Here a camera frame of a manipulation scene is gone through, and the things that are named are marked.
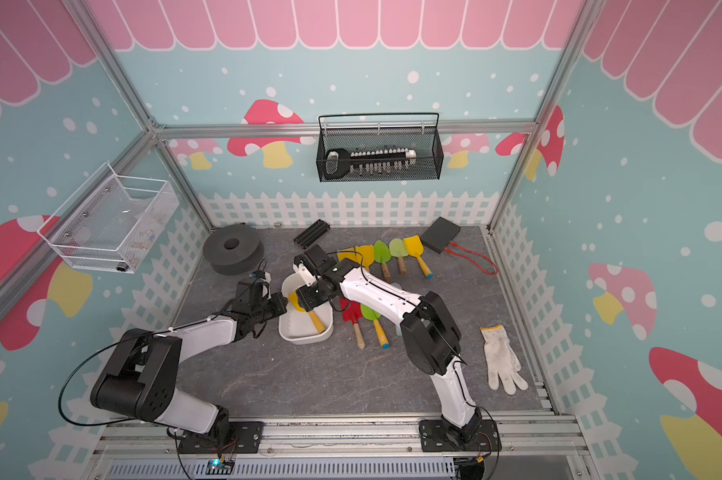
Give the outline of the yellow shovel blue tip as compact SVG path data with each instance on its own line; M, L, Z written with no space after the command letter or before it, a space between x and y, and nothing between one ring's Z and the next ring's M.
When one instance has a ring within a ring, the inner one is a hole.
M362 267L369 272L370 266L375 262L374 247L372 245L356 246L357 259Z

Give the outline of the red shovel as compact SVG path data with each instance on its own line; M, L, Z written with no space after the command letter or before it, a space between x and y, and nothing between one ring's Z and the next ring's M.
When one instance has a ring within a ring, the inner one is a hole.
M354 301L349 301L345 298L341 298L340 307L343 320L345 322L350 322L353 326L356 344L358 348L364 349L366 347L366 343L359 325L359 319L362 317L360 304Z

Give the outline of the white plastic storage box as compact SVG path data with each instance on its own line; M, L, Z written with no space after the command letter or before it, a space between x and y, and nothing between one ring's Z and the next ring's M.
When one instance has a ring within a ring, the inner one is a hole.
M287 299L287 306L286 313L279 317L278 330L284 340L295 345L325 341L333 332L333 309L328 303L313 310L325 327L319 332L310 315L296 308L289 299L289 296L303 285L303 279L297 273L293 273L283 281L281 289L281 293Z

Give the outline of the green shovel wooden handle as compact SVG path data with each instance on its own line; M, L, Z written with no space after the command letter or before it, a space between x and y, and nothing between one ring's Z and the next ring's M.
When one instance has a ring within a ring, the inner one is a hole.
M373 245L374 259L380 264L381 272L387 283L392 281L388 262L391 260L389 247L382 241L377 240Z

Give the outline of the light green shovel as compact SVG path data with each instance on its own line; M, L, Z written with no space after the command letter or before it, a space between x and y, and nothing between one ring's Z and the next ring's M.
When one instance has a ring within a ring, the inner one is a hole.
M408 256L404 241L401 238L393 238L388 244L391 255L396 259L398 270L401 275L407 274L405 258Z

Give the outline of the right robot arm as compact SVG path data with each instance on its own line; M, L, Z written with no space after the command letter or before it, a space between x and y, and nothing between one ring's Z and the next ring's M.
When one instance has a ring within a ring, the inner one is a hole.
M338 297L357 302L398 325L409 360L427 374L441 405L441 428L450 447L466 451L482 431L482 411L475 403L462 372L461 332L441 297L418 295L395 288L348 259L327 267L294 262L306 282L297 290L308 312Z

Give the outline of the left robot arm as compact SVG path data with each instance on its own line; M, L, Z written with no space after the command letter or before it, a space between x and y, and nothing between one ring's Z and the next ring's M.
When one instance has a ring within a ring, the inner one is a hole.
M93 407L118 417L104 426L141 420L202 436L225 436L229 414L177 387L179 366L201 353L233 344L287 312L288 300L260 276L239 283L237 294L211 315L163 331L133 328L92 356L112 350L90 392Z

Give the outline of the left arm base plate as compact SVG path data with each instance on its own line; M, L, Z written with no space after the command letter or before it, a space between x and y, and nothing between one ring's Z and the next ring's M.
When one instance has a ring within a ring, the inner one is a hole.
M265 424L259 421L228 422L208 434L184 433L179 440L181 454L256 454Z

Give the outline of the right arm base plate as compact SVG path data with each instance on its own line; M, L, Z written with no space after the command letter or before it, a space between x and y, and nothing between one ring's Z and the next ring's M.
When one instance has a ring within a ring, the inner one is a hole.
M423 452L500 452L497 425L489 419L473 418L456 427L445 419L420 420L418 435Z

